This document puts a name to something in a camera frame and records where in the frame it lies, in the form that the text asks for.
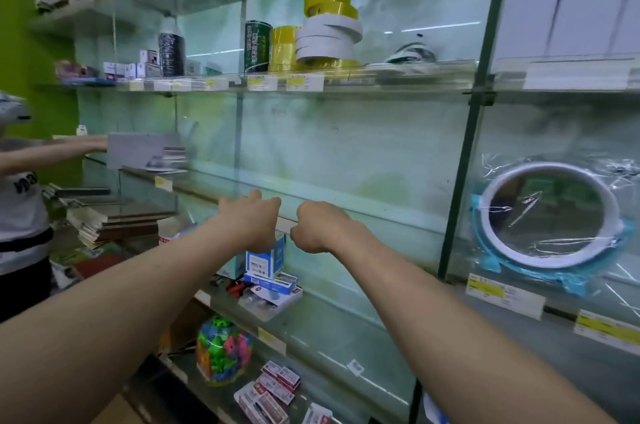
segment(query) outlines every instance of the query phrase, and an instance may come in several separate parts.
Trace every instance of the wooden floor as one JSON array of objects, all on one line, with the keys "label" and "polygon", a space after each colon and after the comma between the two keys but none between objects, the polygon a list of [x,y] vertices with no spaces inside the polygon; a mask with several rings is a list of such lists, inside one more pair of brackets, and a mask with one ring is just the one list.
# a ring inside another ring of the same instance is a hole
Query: wooden floor
[{"label": "wooden floor", "polygon": [[145,424],[145,422],[133,412],[122,395],[118,394],[92,424]]}]

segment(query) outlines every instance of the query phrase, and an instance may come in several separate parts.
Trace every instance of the green can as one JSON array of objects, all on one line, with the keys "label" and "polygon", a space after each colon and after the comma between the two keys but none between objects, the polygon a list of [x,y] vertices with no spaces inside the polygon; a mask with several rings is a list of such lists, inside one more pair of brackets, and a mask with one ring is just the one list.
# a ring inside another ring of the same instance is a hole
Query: green can
[{"label": "green can", "polygon": [[244,71],[267,72],[271,49],[271,30],[265,22],[252,20],[244,24]]}]

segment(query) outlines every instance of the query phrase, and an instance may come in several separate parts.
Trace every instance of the white t-shirt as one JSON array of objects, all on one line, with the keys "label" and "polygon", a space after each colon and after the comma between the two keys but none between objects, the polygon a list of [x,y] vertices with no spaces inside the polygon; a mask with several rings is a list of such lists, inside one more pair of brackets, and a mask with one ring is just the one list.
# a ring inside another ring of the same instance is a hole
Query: white t-shirt
[{"label": "white t-shirt", "polygon": [[[31,139],[0,138],[0,152],[39,145]],[[0,242],[33,237],[49,228],[47,208],[34,173],[0,176]],[[49,254],[44,243],[20,252],[0,252],[0,275],[23,269]]]}]

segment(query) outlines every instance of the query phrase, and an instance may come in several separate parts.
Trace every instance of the person's outstretched arm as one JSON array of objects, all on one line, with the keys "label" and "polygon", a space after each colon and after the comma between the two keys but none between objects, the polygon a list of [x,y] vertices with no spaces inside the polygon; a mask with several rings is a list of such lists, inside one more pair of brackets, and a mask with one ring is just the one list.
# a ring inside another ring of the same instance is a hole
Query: person's outstretched arm
[{"label": "person's outstretched arm", "polygon": [[0,177],[34,171],[94,152],[107,151],[107,138],[91,136],[74,137],[68,141],[31,146],[22,150],[0,153]]},{"label": "person's outstretched arm", "polygon": [[260,192],[192,234],[145,252],[0,324],[3,424],[87,424],[182,308],[242,250],[275,244],[280,199]]},{"label": "person's outstretched arm", "polygon": [[563,376],[436,278],[325,202],[305,202],[291,239],[330,252],[367,294],[414,374],[455,424],[611,424]]}]

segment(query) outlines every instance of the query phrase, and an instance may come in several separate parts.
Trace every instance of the green wall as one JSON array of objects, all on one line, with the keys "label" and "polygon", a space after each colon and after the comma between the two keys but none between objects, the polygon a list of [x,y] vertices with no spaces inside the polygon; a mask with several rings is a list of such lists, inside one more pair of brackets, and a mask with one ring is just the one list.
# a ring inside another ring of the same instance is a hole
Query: green wall
[{"label": "green wall", "polygon": [[[27,98],[33,111],[33,121],[9,128],[8,136],[51,139],[54,134],[75,134],[76,94],[43,87],[56,83],[56,60],[74,59],[73,41],[28,32],[29,19],[36,16],[33,0],[0,0],[0,6],[0,90]],[[81,161],[65,162],[38,175],[42,183],[75,185],[81,180]]]}]

